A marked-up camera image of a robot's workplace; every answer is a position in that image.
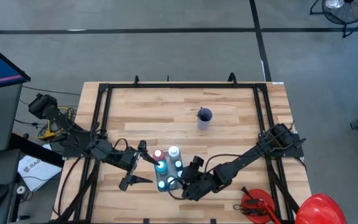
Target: floor stripe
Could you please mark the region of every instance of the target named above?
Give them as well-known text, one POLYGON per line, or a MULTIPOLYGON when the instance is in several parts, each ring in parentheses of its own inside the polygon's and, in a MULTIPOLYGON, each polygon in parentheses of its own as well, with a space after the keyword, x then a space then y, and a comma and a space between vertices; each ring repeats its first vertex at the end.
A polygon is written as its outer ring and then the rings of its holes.
POLYGON ((265 81, 271 82, 272 77, 270 76, 269 63, 267 62, 265 44, 264 44, 264 39, 262 37, 261 29, 260 29, 258 12, 256 10, 255 0, 249 0, 249 4, 251 6, 252 18, 254 19, 255 34, 256 34, 256 39, 258 42, 259 56, 260 56, 260 59, 262 60, 265 81))
POLYGON ((0 34, 172 34, 255 32, 246 27, 154 28, 154 29, 68 29, 68 30, 0 30, 0 34))
MULTIPOLYGON (((174 34, 174 33, 238 33, 238 32, 342 32, 342 28, 255 28, 248 27, 202 27, 202 28, 153 28, 153 29, 67 29, 67 30, 0 30, 0 34, 174 34)), ((349 32, 358 32, 348 27, 349 32)))
MULTIPOLYGON (((349 32, 358 32, 356 27, 347 27, 349 32)), ((262 32, 343 32, 343 28, 262 28, 262 32)))

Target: gray tray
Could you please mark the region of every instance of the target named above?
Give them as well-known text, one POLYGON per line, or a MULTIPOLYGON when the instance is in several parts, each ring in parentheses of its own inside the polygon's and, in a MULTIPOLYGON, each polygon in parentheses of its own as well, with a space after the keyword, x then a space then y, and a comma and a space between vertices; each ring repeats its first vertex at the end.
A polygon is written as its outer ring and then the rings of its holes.
MULTIPOLYGON (((165 150, 160 149, 160 150, 164 153, 165 162, 167 162, 167 174, 165 174, 165 175, 159 174, 159 173, 157 172, 157 170, 155 169, 155 167, 154 167, 155 180, 156 180, 155 186, 157 187, 157 190, 158 190, 160 193, 164 193, 164 192, 168 192, 168 188, 169 188, 169 186, 168 186, 168 181, 167 181, 168 177, 170 177, 170 176, 172 176, 173 178, 177 178, 177 177, 178 177, 178 171, 179 171, 179 170, 176 169, 176 167, 175 167, 175 162, 176 162, 176 161, 180 161, 180 162, 181 162, 181 164, 182 164, 182 169, 181 169, 181 170, 183 170, 183 162, 182 162, 182 160, 181 160, 181 154, 179 154, 179 158, 178 158, 177 160, 171 161, 171 158, 170 158, 170 156, 169 156, 169 154, 168 154, 168 149, 165 149, 165 150), (165 190, 160 190, 160 189, 159 189, 158 183, 159 183, 160 181, 164 181, 165 184, 167 185, 167 188, 166 188, 165 190)), ((177 187, 174 188, 174 189, 171 189, 171 191, 177 190, 177 189, 181 189, 181 187, 182 187, 181 184, 180 184, 179 182, 177 182, 177 187)))

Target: wooden tabletop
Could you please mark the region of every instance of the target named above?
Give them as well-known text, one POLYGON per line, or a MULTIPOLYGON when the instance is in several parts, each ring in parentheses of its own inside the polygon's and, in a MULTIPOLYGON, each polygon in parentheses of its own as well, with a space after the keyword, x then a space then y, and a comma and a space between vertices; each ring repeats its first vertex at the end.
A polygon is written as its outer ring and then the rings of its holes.
MULTIPOLYGON (((82 128, 89 129, 91 126, 98 85, 98 82, 84 84, 75 119, 82 128)), ((292 116, 284 85, 267 83, 267 86, 274 122, 285 123, 289 127, 292 116)), ((260 99, 265 126, 268 128, 262 93, 260 99)), ((207 160, 216 154, 246 152, 257 142, 259 125, 254 94, 249 88, 122 88, 113 90, 107 130, 111 142, 126 138, 129 144, 136 147, 140 140, 146 140, 150 153, 156 149, 178 146, 184 166, 187 166, 195 155, 207 160), (200 131, 196 126, 196 113, 201 106, 213 112, 211 126, 206 131, 200 131)), ((211 160, 208 167, 233 159, 217 157, 211 160)), ((62 180, 74 160, 66 161, 62 180)), ((311 195, 305 168, 292 158, 283 158, 283 163, 288 189, 301 205, 311 195)), ((67 207, 77 194, 82 168, 83 159, 69 176, 62 208, 67 207)), ((142 223, 144 218, 149 218, 151 223, 209 223, 210 219, 215 218, 218 223, 249 223, 240 211, 232 208, 240 202, 243 195, 241 188, 246 186, 249 190, 263 189, 270 192, 265 160, 262 158, 241 170, 229 187, 218 194, 211 192, 198 202, 174 200, 167 193, 159 193, 155 182, 134 184, 122 192, 118 184, 125 173, 109 164, 101 165, 92 222, 142 223)), ((139 161, 134 174, 155 180, 153 165, 143 160, 139 161)), ((180 196, 181 190, 173 194, 180 196)), ((279 197, 282 216, 285 218, 281 194, 279 197)), ((84 197, 82 218, 85 217, 87 203, 88 194, 84 197)))

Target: concrete floor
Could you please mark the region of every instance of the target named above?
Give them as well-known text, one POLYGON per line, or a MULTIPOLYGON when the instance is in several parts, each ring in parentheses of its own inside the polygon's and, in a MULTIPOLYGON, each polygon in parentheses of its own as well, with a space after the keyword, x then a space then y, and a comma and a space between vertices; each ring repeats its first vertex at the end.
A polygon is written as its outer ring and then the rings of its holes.
MULTIPOLYGON (((308 1, 256 2, 263 28, 340 27, 310 16, 308 1)), ((253 27, 249 1, 0 0, 0 30, 253 27)), ((285 82, 304 146, 312 193, 332 196, 358 223, 358 32, 263 33, 272 81, 285 82)), ((4 35, 0 51, 32 77, 28 86, 80 93, 87 81, 263 81, 255 33, 4 35)), ((30 102, 36 91, 23 89, 30 102)), ((54 95, 61 105, 79 97, 54 95)), ((36 121, 20 104, 17 119, 36 121)), ((15 124, 14 132, 36 134, 15 124)), ((47 222, 58 182, 21 204, 26 222, 47 222)))

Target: electric fan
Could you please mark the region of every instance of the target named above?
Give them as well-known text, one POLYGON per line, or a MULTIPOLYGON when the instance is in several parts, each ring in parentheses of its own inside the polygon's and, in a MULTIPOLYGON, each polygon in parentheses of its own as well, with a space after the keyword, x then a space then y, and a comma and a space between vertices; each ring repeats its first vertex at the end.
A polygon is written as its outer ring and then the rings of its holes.
POLYGON ((313 7, 319 0, 311 6, 310 14, 323 14, 327 19, 335 24, 343 25, 343 38, 353 33, 346 33, 347 25, 358 22, 358 0, 321 0, 322 12, 313 12, 313 7))

